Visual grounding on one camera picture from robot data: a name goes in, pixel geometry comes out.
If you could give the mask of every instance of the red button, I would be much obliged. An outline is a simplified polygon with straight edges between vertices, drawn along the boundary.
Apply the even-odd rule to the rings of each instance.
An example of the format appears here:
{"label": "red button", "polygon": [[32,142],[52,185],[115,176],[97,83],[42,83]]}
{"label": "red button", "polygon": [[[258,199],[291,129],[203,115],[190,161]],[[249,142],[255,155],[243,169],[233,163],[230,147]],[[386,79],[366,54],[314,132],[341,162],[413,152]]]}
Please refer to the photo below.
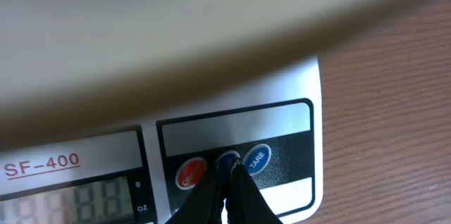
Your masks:
{"label": "red button", "polygon": [[175,184],[181,189],[192,189],[206,170],[206,161],[202,157],[194,157],[184,162],[177,170]]}

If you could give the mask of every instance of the tare button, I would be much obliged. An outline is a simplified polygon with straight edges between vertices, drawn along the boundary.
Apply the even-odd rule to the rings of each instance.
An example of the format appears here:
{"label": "tare button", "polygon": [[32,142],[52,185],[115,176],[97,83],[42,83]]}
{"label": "tare button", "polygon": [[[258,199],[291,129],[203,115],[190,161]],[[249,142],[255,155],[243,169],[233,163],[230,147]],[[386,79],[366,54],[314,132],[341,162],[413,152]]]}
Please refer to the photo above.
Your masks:
{"label": "tare button", "polygon": [[271,148],[267,144],[258,144],[246,154],[243,164],[250,175],[256,175],[266,168],[271,160]]}

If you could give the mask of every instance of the blurred object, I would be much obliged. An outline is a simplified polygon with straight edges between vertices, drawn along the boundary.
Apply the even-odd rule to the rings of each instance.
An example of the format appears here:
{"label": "blurred object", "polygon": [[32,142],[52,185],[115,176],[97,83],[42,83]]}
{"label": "blurred object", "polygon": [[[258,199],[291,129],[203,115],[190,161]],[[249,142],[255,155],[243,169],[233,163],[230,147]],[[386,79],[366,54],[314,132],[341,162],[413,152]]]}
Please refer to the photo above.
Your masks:
{"label": "blurred object", "polygon": [[2,144],[219,92],[414,1],[0,0]]}

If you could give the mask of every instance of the wooden table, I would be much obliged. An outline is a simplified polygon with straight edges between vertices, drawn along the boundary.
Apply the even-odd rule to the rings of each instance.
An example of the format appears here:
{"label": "wooden table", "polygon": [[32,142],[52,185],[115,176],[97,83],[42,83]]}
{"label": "wooden table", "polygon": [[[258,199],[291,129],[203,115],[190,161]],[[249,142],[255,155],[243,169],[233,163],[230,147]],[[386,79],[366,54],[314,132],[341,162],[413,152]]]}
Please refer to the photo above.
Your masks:
{"label": "wooden table", "polygon": [[324,198],[303,223],[451,223],[451,0],[332,53]]}

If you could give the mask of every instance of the digital kitchen scale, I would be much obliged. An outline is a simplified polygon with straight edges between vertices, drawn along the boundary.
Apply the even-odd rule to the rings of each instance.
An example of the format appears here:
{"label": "digital kitchen scale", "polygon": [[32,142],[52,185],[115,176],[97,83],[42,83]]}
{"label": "digital kitchen scale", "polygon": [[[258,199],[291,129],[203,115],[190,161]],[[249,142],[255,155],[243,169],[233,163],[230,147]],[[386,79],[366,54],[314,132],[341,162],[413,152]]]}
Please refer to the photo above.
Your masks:
{"label": "digital kitchen scale", "polygon": [[228,154],[295,223],[323,196],[321,119],[313,57],[107,134],[1,152],[0,223],[165,223]]}

